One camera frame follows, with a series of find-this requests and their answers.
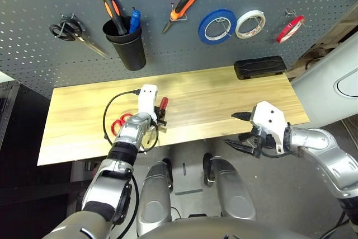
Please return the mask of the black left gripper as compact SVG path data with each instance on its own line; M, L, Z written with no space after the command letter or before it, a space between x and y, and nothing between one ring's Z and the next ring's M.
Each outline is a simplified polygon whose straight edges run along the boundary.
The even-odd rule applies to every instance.
M158 125L162 125L162 126L167 125L167 122L165 121L166 106L167 105L155 106L154 107L154 112L155 112L155 114L157 116L157 124Z

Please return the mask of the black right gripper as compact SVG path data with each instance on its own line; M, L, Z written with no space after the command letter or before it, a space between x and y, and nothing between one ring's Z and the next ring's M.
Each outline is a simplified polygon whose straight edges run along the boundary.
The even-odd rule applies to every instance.
M237 112L233 113L231 117L242 121L250 121L251 115L251 112ZM253 155L256 158L260 158L261 155L276 158L274 154L275 140L271 134L266 134L261 128L253 127L250 132L241 133L239 141L225 139L224 142L235 150Z

